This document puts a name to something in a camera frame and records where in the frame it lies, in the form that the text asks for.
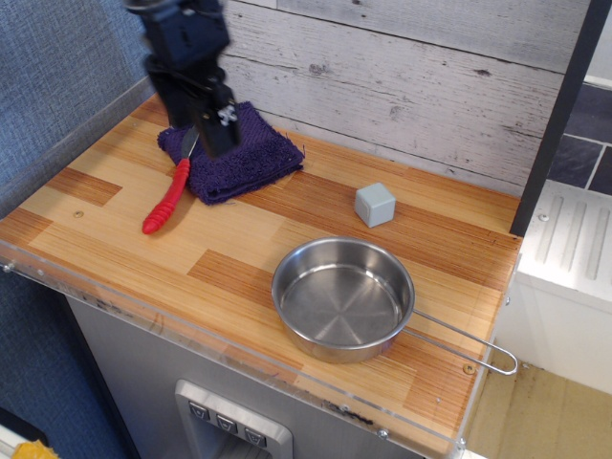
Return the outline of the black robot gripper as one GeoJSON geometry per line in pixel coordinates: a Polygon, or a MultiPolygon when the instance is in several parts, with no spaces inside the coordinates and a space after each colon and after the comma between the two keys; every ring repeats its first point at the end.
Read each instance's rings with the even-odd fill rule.
{"type": "Polygon", "coordinates": [[[241,142],[233,92],[219,67],[230,35],[219,1],[126,1],[144,26],[145,68],[169,125],[195,124],[205,152],[221,158],[241,142]]]}

